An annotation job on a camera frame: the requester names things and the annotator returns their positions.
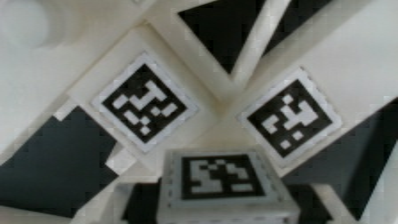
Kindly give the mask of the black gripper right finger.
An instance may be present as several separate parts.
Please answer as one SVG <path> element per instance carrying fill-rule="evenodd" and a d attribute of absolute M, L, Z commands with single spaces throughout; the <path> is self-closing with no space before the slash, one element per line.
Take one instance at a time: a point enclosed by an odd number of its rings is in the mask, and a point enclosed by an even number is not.
<path fill-rule="evenodd" d="M 298 224 L 327 224 L 332 217 L 312 187 L 293 184 L 288 186 L 288 190 L 300 207 Z"/>

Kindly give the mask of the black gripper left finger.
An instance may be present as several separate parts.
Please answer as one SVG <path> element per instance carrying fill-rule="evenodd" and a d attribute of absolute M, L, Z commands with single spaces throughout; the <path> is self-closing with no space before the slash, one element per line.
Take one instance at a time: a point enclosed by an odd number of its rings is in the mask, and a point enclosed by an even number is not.
<path fill-rule="evenodd" d="M 160 184 L 138 183 L 133 187 L 121 220 L 128 224 L 156 224 Z"/>

